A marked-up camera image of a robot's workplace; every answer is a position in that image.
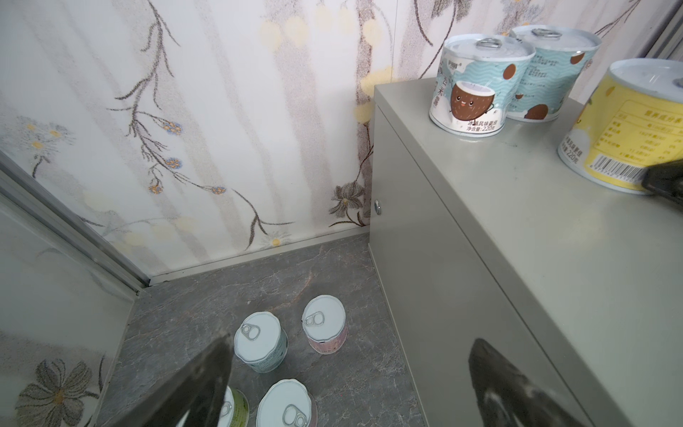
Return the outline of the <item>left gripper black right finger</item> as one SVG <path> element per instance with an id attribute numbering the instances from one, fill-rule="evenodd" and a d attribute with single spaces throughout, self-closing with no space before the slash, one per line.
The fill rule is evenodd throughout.
<path id="1" fill-rule="evenodd" d="M 471 347 L 469 370 L 485 426 L 582 424 L 483 338 Z"/>

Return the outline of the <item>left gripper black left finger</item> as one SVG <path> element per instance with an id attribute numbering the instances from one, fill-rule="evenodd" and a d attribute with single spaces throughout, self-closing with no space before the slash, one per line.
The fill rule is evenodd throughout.
<path id="1" fill-rule="evenodd" d="M 216 426 L 231 376 L 232 336 L 215 339 L 115 426 Z"/>

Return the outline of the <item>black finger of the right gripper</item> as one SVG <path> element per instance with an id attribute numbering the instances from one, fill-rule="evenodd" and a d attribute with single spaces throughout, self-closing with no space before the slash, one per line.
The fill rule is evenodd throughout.
<path id="1" fill-rule="evenodd" d="M 683 160 L 648 167 L 641 185 L 645 190 L 682 205 Z"/>

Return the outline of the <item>yellow label can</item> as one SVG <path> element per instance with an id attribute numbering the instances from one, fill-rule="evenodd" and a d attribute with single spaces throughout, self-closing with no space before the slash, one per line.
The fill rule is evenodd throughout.
<path id="1" fill-rule="evenodd" d="M 682 63 L 612 63 L 558 146 L 558 156 L 589 181 L 644 194 L 649 167 L 682 158 Z"/>

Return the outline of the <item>teal coconut can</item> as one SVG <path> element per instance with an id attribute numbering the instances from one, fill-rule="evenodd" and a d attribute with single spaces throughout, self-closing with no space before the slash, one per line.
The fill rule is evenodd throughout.
<path id="1" fill-rule="evenodd" d="M 429 116 L 455 135 L 499 133 L 531 60 L 532 44 L 515 37 L 466 34 L 444 42 Z"/>
<path id="2" fill-rule="evenodd" d="M 508 107 L 509 119 L 541 123 L 555 120 L 586 64 L 599 50 L 598 36 L 575 28 L 528 25 L 512 37 L 535 48 L 526 73 Z"/>

